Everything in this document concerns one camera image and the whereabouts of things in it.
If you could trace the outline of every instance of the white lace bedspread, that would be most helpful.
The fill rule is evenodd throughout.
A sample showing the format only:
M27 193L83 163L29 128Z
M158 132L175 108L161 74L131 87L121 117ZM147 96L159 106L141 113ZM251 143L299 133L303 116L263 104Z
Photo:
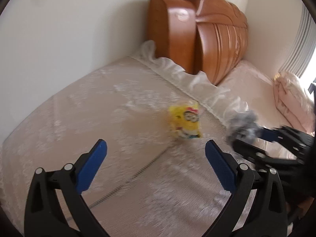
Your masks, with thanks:
M188 75L171 60L154 60L152 50L152 43L145 43L137 60L125 58L69 85L4 142L1 204L21 232L35 169L61 169L99 138L106 140L108 155L83 197L111 236L202 236L217 217L229 193L205 158L204 146L214 139L223 151L232 152L222 123L247 105L210 84L205 74ZM175 141L167 109L191 97L204 106L203 138Z

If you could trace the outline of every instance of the wooden headboard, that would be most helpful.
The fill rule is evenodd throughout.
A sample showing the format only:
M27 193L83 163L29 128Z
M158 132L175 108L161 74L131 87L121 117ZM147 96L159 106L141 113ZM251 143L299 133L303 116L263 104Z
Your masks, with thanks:
M247 18L225 0L150 0L147 39L156 57L190 74L202 70L217 85L246 52Z

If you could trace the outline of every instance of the blue gripper pad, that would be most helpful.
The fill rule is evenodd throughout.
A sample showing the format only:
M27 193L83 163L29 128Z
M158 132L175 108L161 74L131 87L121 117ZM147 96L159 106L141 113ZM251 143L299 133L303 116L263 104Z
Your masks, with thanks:
M213 140L206 143L205 155L223 188L234 193L236 190L236 174L223 157L224 153Z
M259 132L259 138L268 142L278 141L278 134L275 130L262 127Z
M106 142L100 139L89 152L89 158L77 174L76 190L78 194L89 189L93 178L107 154Z

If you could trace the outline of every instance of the plastic bag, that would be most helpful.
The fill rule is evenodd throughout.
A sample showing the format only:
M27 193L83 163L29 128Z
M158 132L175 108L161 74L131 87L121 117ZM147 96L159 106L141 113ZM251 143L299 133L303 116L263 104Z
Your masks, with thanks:
M200 138L198 102L189 100L169 107L170 125L176 137Z

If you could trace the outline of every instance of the metal screw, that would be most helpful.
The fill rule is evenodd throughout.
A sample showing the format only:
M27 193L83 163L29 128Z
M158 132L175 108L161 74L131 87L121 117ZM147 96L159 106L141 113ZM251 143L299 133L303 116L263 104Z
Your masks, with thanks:
M66 165L64 166L64 169L65 169L65 170L70 170L70 169L72 169L72 167L73 167L73 165L72 165L71 163L68 163L68 164L66 164Z
M271 168L271 169L270 169L270 173L273 174L273 175L275 175L275 174L277 173L277 171L275 170L275 168Z
M244 170L244 171L248 169L248 166L246 164L240 164L239 167L241 170Z
M260 153L260 152L257 152L256 155L257 155L258 157L260 157L260 158L264 158L264 157L265 157L265 155L262 154L262 153Z
M39 168L37 168L36 170L35 170L35 174L37 174L37 175L39 175L40 173L42 173L43 172L43 169L41 168L41 167L39 167Z

